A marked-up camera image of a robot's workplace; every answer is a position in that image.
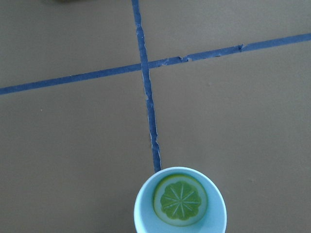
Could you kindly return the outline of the lemon slice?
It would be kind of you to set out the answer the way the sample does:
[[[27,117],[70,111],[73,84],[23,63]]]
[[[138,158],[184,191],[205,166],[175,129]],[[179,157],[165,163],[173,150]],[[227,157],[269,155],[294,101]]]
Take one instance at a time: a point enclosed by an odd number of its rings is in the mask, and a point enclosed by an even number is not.
[[[193,225],[204,217],[207,207],[208,196],[204,187],[190,175],[168,175],[155,187],[154,212],[169,225]]]

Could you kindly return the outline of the light blue cup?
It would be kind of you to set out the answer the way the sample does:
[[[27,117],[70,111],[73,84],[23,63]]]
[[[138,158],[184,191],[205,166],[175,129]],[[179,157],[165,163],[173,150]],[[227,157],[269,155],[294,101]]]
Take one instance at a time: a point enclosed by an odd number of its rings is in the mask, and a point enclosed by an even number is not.
[[[138,233],[224,233],[227,213],[219,189],[207,176],[170,167],[141,187],[134,224]]]

